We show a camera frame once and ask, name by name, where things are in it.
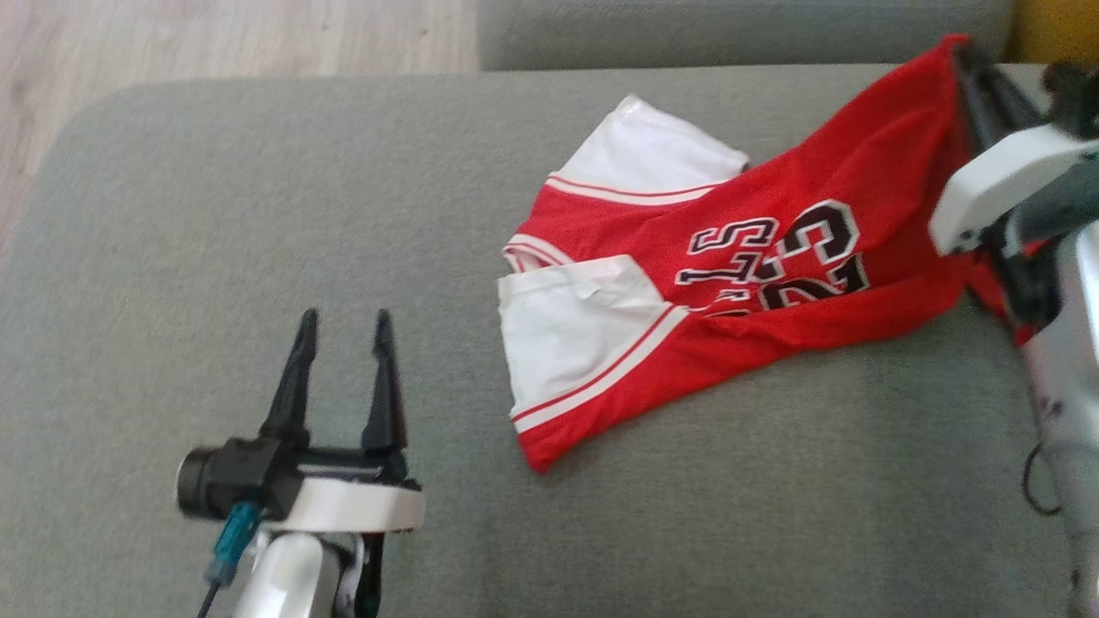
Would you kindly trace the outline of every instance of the gray upholstered surface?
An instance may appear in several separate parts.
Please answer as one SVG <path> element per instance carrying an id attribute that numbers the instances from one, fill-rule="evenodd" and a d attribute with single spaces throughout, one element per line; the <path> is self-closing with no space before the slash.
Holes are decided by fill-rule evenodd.
<path id="1" fill-rule="evenodd" d="M 310 305 L 318 444 L 355 443 L 373 314 L 396 319 L 429 518 L 387 549 L 386 616 L 1057 615 L 1062 529 L 1018 492 L 1025 378 L 970 308 L 547 476 L 514 444 L 497 251 L 603 113 L 637 92 L 762 161 L 885 70 L 182 84 L 85 112 L 0 275 L 3 616 L 193 615 L 218 530 L 177 515 L 176 466 L 255 430 Z"/>
<path id="2" fill-rule="evenodd" d="M 478 0 L 482 69 L 904 62 L 948 32 L 998 55 L 1014 0 Z"/>

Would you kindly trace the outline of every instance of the red and white shirt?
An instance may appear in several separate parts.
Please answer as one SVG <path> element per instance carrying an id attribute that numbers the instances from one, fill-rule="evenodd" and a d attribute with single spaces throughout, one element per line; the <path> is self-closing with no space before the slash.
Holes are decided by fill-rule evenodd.
<path id="1" fill-rule="evenodd" d="M 969 156 L 961 40 L 746 172 L 743 153 L 622 101 L 503 249 L 511 420 L 530 465 L 784 356 L 896 336 L 952 307 L 966 262 L 940 257 L 926 225 Z"/>

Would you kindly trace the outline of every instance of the wooden floor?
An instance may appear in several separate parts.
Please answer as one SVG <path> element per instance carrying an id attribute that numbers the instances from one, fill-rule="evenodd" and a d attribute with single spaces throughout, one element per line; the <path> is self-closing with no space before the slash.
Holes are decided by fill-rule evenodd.
<path id="1" fill-rule="evenodd" d="M 473 71 L 474 0 L 0 0 L 0 261 L 58 131 L 134 86 Z"/>

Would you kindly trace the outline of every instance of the yellow fabric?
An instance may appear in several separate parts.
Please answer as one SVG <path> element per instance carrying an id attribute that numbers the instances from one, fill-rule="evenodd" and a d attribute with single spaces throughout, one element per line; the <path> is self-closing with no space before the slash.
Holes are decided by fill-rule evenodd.
<path id="1" fill-rule="evenodd" d="M 1019 0 L 1008 59 L 1099 63 L 1099 1 Z"/>

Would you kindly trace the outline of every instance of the black cable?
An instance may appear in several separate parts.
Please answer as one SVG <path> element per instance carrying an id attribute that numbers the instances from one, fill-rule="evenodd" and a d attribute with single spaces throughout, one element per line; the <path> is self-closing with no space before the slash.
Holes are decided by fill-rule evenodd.
<path id="1" fill-rule="evenodd" d="M 207 598 L 202 602 L 202 607 L 199 609 L 197 618 L 206 618 L 206 615 L 210 613 L 210 606 L 213 605 L 213 596 L 218 594 L 219 587 L 221 586 L 218 584 L 210 584 L 210 589 L 207 591 Z"/>
<path id="2" fill-rule="evenodd" d="M 1045 508 L 1042 505 L 1040 505 L 1039 501 L 1034 499 L 1034 496 L 1030 493 L 1030 473 L 1031 470 L 1034 467 L 1034 460 L 1037 457 L 1037 454 L 1040 452 L 1042 452 L 1041 442 L 1039 442 L 1034 446 L 1034 449 L 1031 451 L 1031 454 L 1026 455 L 1026 464 L 1023 465 L 1023 483 L 1022 483 L 1023 497 L 1026 498 L 1026 504 L 1029 504 L 1031 508 L 1035 510 L 1035 512 L 1037 512 L 1043 517 L 1053 517 L 1061 512 L 1061 507 L 1057 506 L 1054 508 Z"/>

